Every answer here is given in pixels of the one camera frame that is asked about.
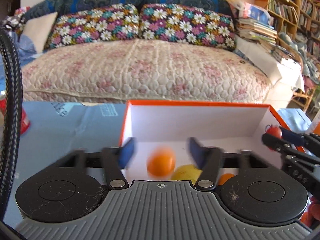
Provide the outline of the wicker chair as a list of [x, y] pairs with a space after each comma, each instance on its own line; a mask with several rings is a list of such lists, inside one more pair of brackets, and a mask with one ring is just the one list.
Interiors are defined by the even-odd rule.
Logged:
[[319, 86], [319, 61], [311, 55], [306, 43], [297, 43], [284, 32], [278, 33], [279, 44], [288, 50], [301, 66], [303, 88], [295, 88], [291, 101], [306, 113]]

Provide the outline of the left daisy pattern cushion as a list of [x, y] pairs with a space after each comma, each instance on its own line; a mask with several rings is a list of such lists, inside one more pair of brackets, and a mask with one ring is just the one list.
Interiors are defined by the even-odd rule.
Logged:
[[139, 13], [132, 4], [114, 4], [62, 15], [56, 19], [46, 49], [82, 43], [131, 40], [139, 33]]

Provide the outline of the right daisy pattern cushion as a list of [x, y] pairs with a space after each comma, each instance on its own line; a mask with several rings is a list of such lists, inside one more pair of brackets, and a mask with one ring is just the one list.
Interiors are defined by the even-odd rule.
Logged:
[[139, 15], [139, 37], [197, 46], [236, 48], [233, 19], [203, 8], [180, 4], [146, 4]]

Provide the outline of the orange cardboard box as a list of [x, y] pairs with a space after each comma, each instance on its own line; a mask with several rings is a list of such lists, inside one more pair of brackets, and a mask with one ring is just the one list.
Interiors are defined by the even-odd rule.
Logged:
[[153, 180], [147, 161], [159, 147], [170, 147], [176, 166], [193, 163], [187, 140], [195, 137], [206, 147], [226, 152], [251, 150], [273, 166], [281, 157], [263, 145], [261, 136], [268, 125], [287, 128], [287, 123], [270, 105], [223, 102], [132, 100], [127, 103], [120, 143], [135, 138], [135, 153], [123, 174], [127, 181]]

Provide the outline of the small red tomato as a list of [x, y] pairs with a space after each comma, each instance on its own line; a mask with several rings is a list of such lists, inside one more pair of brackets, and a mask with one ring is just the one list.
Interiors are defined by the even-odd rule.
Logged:
[[276, 125], [267, 125], [265, 128], [265, 133], [270, 134], [276, 138], [282, 138], [282, 130]]

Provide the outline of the large orange with stem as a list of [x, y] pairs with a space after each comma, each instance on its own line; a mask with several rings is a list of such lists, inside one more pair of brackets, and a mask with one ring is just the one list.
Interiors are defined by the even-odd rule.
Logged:
[[166, 146], [156, 148], [146, 162], [148, 174], [155, 178], [165, 178], [171, 175], [175, 166], [175, 151]]

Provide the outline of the blue table cloth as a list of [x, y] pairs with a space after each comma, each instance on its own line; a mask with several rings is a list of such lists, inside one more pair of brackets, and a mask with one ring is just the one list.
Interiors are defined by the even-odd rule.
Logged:
[[[65, 103], [59, 113], [51, 102], [25, 102], [31, 122], [20, 139], [20, 149], [12, 188], [75, 149], [98, 152], [121, 145], [120, 136], [127, 104], [104, 103], [85, 106]], [[287, 128], [302, 132], [310, 120], [300, 110], [280, 109], [277, 113]]]

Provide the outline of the small orange mandarin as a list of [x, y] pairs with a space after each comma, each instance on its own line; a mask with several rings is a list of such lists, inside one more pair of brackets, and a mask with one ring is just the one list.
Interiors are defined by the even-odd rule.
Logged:
[[228, 181], [229, 179], [233, 178], [235, 175], [232, 173], [225, 173], [223, 175], [220, 176], [217, 185], [223, 185], [226, 181]]

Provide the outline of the stack of books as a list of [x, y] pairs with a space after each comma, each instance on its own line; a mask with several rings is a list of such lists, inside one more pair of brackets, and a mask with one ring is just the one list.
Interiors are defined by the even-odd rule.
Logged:
[[236, 29], [241, 38], [252, 41], [264, 41], [275, 44], [278, 37], [277, 31], [272, 26], [250, 18], [237, 19]]

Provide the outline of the daisy pattern cushion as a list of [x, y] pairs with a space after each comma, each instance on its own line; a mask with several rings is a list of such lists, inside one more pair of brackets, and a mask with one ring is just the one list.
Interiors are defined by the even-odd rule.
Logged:
[[139, 13], [132, 4], [114, 4], [62, 15], [56, 19], [46, 49], [82, 43], [131, 40], [139, 33]]
[[146, 4], [139, 15], [139, 37], [197, 46], [236, 48], [233, 19], [203, 8], [180, 4]]

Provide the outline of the floral quilted sofa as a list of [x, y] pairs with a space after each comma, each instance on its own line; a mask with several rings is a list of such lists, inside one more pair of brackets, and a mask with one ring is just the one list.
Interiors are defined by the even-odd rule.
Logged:
[[159, 40], [56, 48], [22, 68], [26, 101], [263, 103], [272, 86], [233, 52]]

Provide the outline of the wooden bookshelf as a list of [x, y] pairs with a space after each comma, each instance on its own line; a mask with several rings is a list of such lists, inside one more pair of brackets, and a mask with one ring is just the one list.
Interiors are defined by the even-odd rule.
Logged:
[[319, 61], [319, 0], [267, 0], [265, 8], [278, 32], [304, 43], [309, 56]]

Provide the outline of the blue striped blanket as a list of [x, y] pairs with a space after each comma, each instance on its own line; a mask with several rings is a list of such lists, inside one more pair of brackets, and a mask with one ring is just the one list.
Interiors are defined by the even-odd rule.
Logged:
[[37, 52], [32, 40], [29, 37], [26, 35], [18, 36], [13, 31], [9, 31], [7, 34], [11, 37], [16, 46], [21, 67], [35, 60], [35, 55]]

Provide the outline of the yellow lemon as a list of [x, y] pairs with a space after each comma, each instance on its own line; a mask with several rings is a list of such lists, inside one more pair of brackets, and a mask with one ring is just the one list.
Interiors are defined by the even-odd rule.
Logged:
[[176, 168], [170, 180], [172, 181], [189, 180], [194, 185], [201, 173], [202, 173], [202, 170], [198, 169], [192, 164], [182, 165]]

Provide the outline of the cream plain pillow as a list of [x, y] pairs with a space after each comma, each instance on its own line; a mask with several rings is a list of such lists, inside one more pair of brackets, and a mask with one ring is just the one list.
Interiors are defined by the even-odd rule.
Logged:
[[37, 53], [43, 52], [57, 15], [58, 12], [53, 12], [38, 18], [33, 18], [26, 23], [22, 34], [32, 41]]

